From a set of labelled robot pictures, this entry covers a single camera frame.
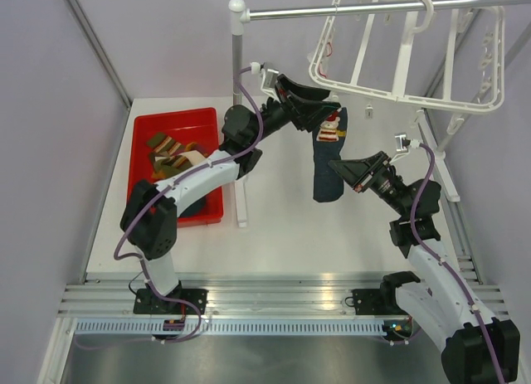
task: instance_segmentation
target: white table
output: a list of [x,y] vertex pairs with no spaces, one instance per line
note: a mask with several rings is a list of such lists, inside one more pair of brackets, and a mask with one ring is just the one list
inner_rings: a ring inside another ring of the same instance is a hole
[[[366,101],[348,96],[340,102],[349,115],[342,158],[365,158],[380,150],[393,155],[395,133],[407,132],[411,138],[421,138],[419,130],[410,128],[408,123],[414,115],[413,108],[373,102],[374,117],[365,119]],[[89,279],[123,279],[140,271],[134,258],[120,262],[113,259],[114,248],[123,234],[119,221],[126,201],[134,119],[143,114],[211,106],[217,110],[221,128],[230,105],[230,97],[134,101],[87,267]],[[225,186],[225,216],[221,223],[178,229],[172,254],[174,268],[184,274],[183,278],[314,274],[374,277],[412,268],[389,235],[389,222],[396,220],[397,214],[374,193],[357,194],[346,187],[336,202],[314,202],[309,134],[288,125],[264,140],[259,148],[264,155],[246,182],[249,226],[238,228],[234,187]],[[427,166],[427,156],[422,151],[414,151],[396,164],[405,183],[424,177]],[[442,211],[434,216],[434,222],[449,254],[455,257]],[[121,252],[133,250],[126,243]]]

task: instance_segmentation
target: red plastic bin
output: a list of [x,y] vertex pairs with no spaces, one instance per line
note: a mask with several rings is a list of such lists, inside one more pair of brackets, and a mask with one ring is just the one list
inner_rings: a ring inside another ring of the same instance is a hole
[[[217,140],[217,115],[214,108],[149,114],[137,117],[134,120],[133,142],[131,144],[128,199],[136,182],[141,179],[147,179],[151,183],[157,181],[151,178],[153,166],[149,161],[151,149],[147,142],[159,132],[165,133],[180,143],[196,142],[203,146],[209,154],[214,152],[219,146]],[[179,218],[178,224],[179,226],[216,224],[222,220],[222,217],[223,193],[219,187],[207,194],[207,204],[198,214]]]

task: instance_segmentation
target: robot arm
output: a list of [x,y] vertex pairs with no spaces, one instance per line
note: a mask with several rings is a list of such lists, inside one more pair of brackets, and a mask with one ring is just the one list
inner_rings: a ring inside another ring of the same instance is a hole
[[[269,98],[261,108],[264,139],[288,123],[298,130],[311,132],[319,127],[339,103],[324,101],[329,91],[298,85],[285,75],[275,78],[276,99]],[[259,133],[255,112],[242,105],[232,106],[225,114],[224,135],[220,148],[205,163],[189,168],[175,177],[156,182],[138,182],[131,192],[120,221],[125,231],[139,212],[154,197],[159,197],[130,232],[128,240],[144,257],[152,285],[163,296],[180,289],[170,250],[177,241],[178,216],[192,203],[222,185],[247,175],[258,163],[262,152],[251,148]],[[160,192],[171,187],[162,197]]]
[[515,381],[519,331],[510,320],[500,322],[452,265],[431,219],[439,211],[441,186],[428,181],[415,211],[417,234],[433,251],[431,254],[419,245],[410,221],[422,180],[406,186],[391,162],[392,159],[380,152],[362,160],[329,163],[355,192],[370,188],[400,215],[390,224],[392,242],[424,281],[412,272],[384,276],[380,286],[382,303],[390,314],[405,311],[420,324],[441,352],[442,365],[451,384],[499,382],[480,327],[484,322],[505,382]]

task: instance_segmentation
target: perforated metal strip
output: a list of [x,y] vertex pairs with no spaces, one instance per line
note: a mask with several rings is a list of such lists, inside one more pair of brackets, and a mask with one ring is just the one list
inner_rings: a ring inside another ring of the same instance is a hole
[[[197,320],[187,318],[183,333],[195,329]],[[206,319],[201,333],[241,336],[381,336],[382,320],[251,320]],[[85,318],[78,319],[77,334],[169,334],[163,330],[163,319],[150,318]]]

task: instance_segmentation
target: horizontal metal rod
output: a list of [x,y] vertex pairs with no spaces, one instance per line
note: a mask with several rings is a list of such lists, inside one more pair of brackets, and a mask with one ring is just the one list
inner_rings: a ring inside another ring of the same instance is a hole
[[[497,7],[503,5],[531,4],[531,0],[432,0],[436,10],[455,8]],[[327,17],[329,15],[353,15],[364,13],[387,13],[400,11],[424,11],[426,6],[420,1],[371,2],[367,4],[302,7],[291,9],[266,9],[250,11],[252,21],[265,19],[287,19],[291,17]]]

